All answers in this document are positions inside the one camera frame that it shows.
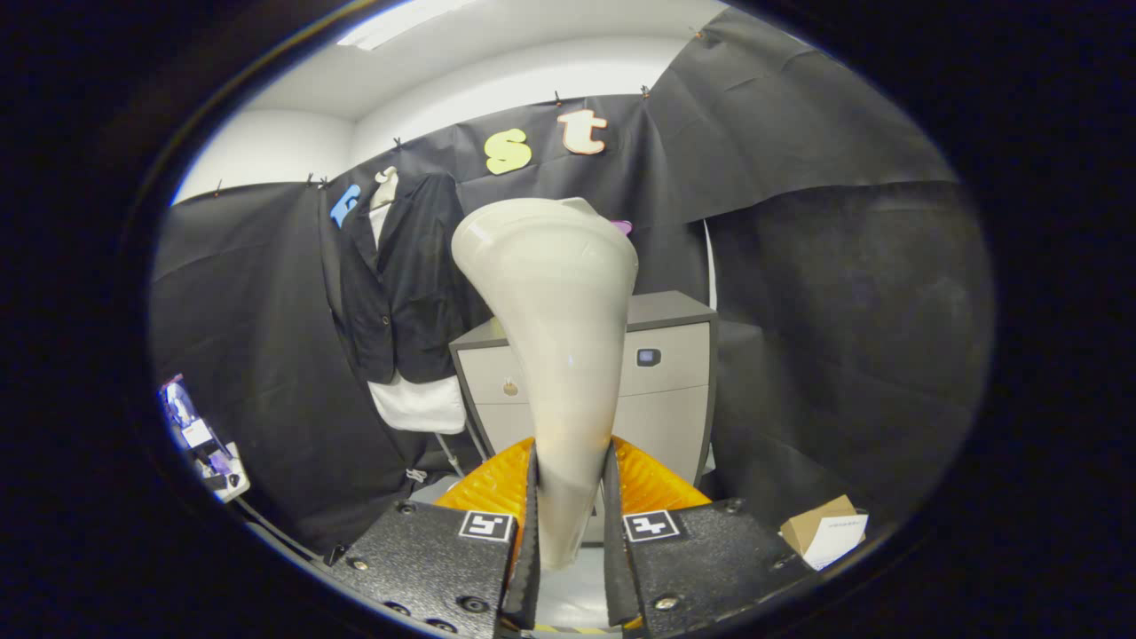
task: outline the cardboard box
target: cardboard box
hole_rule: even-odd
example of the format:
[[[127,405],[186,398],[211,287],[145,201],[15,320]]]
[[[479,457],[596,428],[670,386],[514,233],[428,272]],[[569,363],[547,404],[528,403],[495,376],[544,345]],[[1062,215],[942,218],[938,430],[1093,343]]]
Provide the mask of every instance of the cardboard box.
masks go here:
[[[791,517],[787,522],[782,524],[782,537],[785,538],[785,541],[794,550],[796,550],[799,555],[805,557],[805,561],[809,561],[809,550],[812,547],[813,539],[820,528],[821,520],[825,520],[826,517],[855,517],[857,515],[858,513],[855,507],[852,506],[852,501],[849,500],[846,495],[841,495],[824,506],[813,508],[807,513],[801,513],[795,517]],[[861,517],[866,520],[867,515],[861,515]],[[857,543],[862,542],[864,539],[867,539],[867,536],[861,533],[859,541],[852,543],[851,547],[836,555],[835,558],[838,558],[844,553],[847,553],[847,550],[851,550]],[[835,558],[821,561],[822,565],[820,565],[820,567],[817,567],[817,565],[813,565],[813,567],[816,570],[820,570],[832,563],[832,561],[835,561]]]

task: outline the black fabric backdrop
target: black fabric backdrop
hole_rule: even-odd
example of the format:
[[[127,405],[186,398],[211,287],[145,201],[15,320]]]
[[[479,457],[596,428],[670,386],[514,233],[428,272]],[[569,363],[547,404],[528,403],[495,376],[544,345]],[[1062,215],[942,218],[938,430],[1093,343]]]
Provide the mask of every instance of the black fabric backdrop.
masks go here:
[[[636,293],[709,301],[705,219],[725,491],[771,525],[842,492],[877,524],[916,505],[980,395],[993,305],[975,214],[918,127],[835,60],[734,9],[701,33],[648,98],[509,109],[403,142],[326,189],[239,188],[173,207],[154,273],[158,376],[184,373],[236,439],[251,501],[326,551],[410,489],[404,468],[444,467],[432,438],[382,423],[335,337],[328,211],[396,166],[452,175],[467,214],[583,197],[629,219]],[[580,108],[609,122],[593,130],[599,155],[561,142],[557,116]],[[493,175],[485,140],[509,128],[533,159]]]

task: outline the black jacket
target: black jacket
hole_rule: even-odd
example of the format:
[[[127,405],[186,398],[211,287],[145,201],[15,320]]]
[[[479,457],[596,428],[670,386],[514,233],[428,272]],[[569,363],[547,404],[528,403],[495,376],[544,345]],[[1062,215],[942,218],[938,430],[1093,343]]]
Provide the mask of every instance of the black jacket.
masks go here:
[[[448,377],[456,373],[450,342],[490,317],[450,252],[465,216],[457,183],[400,175],[376,251],[369,208],[377,189],[364,189],[340,234],[350,355],[371,382],[390,383],[395,368],[415,383]]]

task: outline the ceiling light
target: ceiling light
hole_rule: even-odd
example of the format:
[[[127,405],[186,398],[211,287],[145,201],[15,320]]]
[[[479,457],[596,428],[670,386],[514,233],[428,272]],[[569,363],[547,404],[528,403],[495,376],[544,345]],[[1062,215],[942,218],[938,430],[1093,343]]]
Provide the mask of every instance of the ceiling light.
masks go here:
[[[474,0],[410,0],[370,18],[346,34],[339,44],[370,51],[399,34],[469,5]]]

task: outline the white cone-shaped object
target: white cone-shaped object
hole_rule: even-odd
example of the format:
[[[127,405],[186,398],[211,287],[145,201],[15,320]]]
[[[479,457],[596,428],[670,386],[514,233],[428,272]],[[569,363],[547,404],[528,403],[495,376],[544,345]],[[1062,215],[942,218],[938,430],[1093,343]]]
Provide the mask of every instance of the white cone-shaped object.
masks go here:
[[[540,481],[541,564],[570,564],[619,397],[638,258],[583,199],[515,199],[469,214],[453,259],[501,323],[528,385]]]

